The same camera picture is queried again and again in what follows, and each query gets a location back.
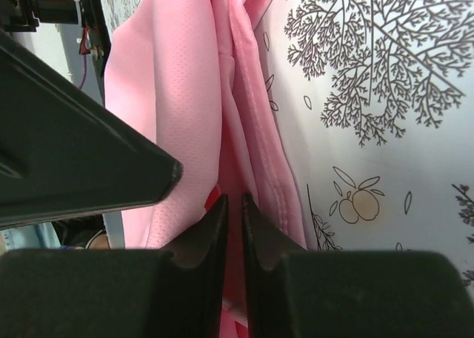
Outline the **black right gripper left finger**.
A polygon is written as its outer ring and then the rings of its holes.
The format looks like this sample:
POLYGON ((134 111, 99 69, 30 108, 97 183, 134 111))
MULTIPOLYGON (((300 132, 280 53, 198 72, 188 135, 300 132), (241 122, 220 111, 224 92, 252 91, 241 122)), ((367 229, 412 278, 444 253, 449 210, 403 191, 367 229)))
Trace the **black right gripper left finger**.
POLYGON ((151 249, 17 250, 1 257, 3 337, 217 337, 228 198, 151 249))

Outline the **pink t shirt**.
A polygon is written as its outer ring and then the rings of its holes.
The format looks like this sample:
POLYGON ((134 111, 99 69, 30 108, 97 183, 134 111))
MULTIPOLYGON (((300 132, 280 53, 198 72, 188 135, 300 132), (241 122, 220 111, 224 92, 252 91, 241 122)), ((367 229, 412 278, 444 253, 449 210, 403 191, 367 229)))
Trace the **pink t shirt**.
POLYGON ((183 165, 170 195, 122 212, 127 248, 160 248, 222 194, 229 230, 221 337, 247 337, 241 197, 294 242, 301 203, 261 69, 257 24, 272 0, 142 0, 113 33, 106 108, 183 165))

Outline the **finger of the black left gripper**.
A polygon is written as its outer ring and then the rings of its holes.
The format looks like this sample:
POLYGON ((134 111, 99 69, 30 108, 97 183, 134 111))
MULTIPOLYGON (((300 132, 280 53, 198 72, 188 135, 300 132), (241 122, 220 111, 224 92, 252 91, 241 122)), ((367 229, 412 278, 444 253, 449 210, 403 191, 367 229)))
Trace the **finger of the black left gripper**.
POLYGON ((1 227, 140 208, 182 164, 1 35, 1 227))

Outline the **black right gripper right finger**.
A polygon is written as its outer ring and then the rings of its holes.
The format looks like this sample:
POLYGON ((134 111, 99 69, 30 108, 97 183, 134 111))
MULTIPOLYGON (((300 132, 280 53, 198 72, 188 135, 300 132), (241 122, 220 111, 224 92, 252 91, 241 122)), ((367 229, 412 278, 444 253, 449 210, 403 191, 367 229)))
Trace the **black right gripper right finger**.
POLYGON ((471 337, 473 303, 427 251, 307 251, 242 198, 251 337, 471 337))

